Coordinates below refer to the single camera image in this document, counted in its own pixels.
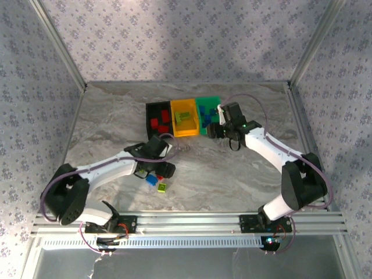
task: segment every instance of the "wall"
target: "wall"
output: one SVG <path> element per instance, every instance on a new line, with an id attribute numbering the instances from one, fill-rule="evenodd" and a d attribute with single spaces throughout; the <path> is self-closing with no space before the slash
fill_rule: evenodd
<path id="1" fill-rule="evenodd" d="M 23 264 L 79 91 L 27 0 L 0 3 L 0 277 Z"/>
<path id="2" fill-rule="evenodd" d="M 372 278 L 372 3 L 347 2 L 299 83 L 364 275 Z"/>
<path id="3" fill-rule="evenodd" d="M 328 0 L 43 0 L 85 81 L 289 80 Z"/>

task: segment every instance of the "black bin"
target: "black bin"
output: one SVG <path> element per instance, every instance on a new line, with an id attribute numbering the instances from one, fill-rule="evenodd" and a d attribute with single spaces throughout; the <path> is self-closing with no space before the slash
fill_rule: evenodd
<path id="1" fill-rule="evenodd" d="M 162 119 L 162 110 L 167 110 L 169 115 L 169 122 L 164 123 Z M 154 130 L 151 127 L 151 119 L 157 119 L 159 126 L 168 126 L 169 134 L 173 135 L 172 126 L 172 113 L 170 109 L 170 101 L 167 102 L 157 102 L 157 103 L 147 103 L 146 104 L 146 130 L 147 137 L 150 139 L 153 135 L 160 135 L 158 130 Z"/>

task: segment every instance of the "red block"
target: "red block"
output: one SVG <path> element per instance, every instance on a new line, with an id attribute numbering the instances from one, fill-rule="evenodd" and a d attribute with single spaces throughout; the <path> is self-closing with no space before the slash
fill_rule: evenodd
<path id="1" fill-rule="evenodd" d="M 169 127 L 168 126 L 164 126 L 164 125 L 160 125 L 159 128 L 158 128 L 158 132 L 159 133 L 168 133 L 169 132 Z"/>
<path id="2" fill-rule="evenodd" d="M 151 119 L 150 123 L 153 130 L 156 130 L 159 127 L 159 122 L 156 118 Z"/>
<path id="3" fill-rule="evenodd" d="M 169 123 L 170 122 L 169 112 L 166 109 L 162 110 L 162 120 L 163 120 L 163 123 Z"/>

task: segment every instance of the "yellow cube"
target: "yellow cube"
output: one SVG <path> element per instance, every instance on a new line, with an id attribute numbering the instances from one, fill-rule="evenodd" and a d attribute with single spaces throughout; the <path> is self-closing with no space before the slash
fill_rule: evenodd
<path id="1" fill-rule="evenodd" d="M 165 189 L 167 188 L 167 184 L 165 183 L 160 183 L 158 186 L 158 192 L 160 193 L 165 193 Z"/>

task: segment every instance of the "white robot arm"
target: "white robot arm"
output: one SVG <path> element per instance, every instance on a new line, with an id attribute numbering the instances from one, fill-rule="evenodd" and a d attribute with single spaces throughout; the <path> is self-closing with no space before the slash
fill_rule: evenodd
<path id="1" fill-rule="evenodd" d="M 112 231 L 116 227 L 118 213 L 107 202 L 87 199 L 87 195 L 101 185 L 131 174 L 146 178 L 154 171 L 159 176 L 172 177 L 175 165 L 161 160 L 171 147 L 153 136 L 146 144 L 129 146 L 117 155 L 94 164 L 76 168 L 64 164 L 58 168 L 52 180 L 61 175 L 66 177 L 44 190 L 46 193 L 42 193 L 42 202 L 63 226 L 78 220 Z"/>
<path id="2" fill-rule="evenodd" d="M 220 123 L 207 126 L 210 138 L 229 138 L 231 149 L 231 142 L 237 141 L 236 151 L 243 145 L 262 155 L 282 174 L 281 194 L 259 208 L 258 218 L 262 226 L 299 210 L 327 194 L 326 184 L 319 174 L 293 156 L 300 156 L 321 169 L 315 154 L 304 155 L 286 146 L 269 133 L 264 134 L 264 128 L 259 123 L 246 122 L 236 102 L 219 105 L 217 110 Z M 268 138 L 287 153 L 274 146 Z"/>

